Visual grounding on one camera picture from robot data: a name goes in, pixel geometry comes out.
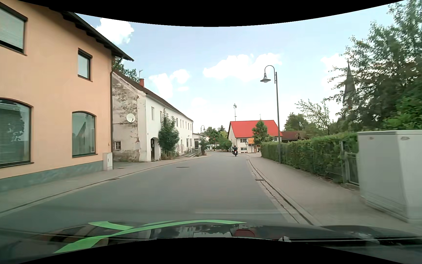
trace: utility box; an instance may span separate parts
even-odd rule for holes
[[[422,130],[358,132],[360,194],[368,205],[422,223]]]
[[[104,171],[109,171],[114,168],[114,159],[111,152],[103,153]]]

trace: door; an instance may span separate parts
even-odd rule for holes
[[[154,139],[151,139],[151,161],[156,160],[154,158],[154,153],[155,153],[155,149],[154,149]]]

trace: sidewalk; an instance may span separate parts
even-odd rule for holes
[[[26,188],[11,190],[0,193],[0,213],[12,211],[14,209],[28,206],[29,204],[43,201],[44,199],[62,195],[76,189],[94,185],[112,178],[125,176],[138,171],[173,164],[193,159],[206,158],[208,156],[179,158],[175,160],[161,160],[156,162],[144,163],[118,163],[115,162],[114,169],[111,171],[99,171],[81,176],[70,177],[63,180],[57,180],[49,183],[38,184]]]
[[[363,203],[357,190],[346,189],[308,172],[280,165],[261,157],[247,154],[255,169],[276,187],[283,196],[289,196],[309,217],[320,225],[365,225],[390,228],[422,234],[422,225],[413,225],[383,213]]]

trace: hedge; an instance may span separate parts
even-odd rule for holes
[[[281,143],[281,162],[296,169],[342,180],[340,141],[343,141],[344,151],[358,152],[357,133],[346,132]],[[261,153],[264,158],[278,161],[278,143],[262,143]]]

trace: road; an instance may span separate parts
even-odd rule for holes
[[[0,217],[0,228],[48,232],[93,221],[197,219],[288,223],[247,159],[214,152],[134,173]],[[8,241],[0,237],[0,245]]]

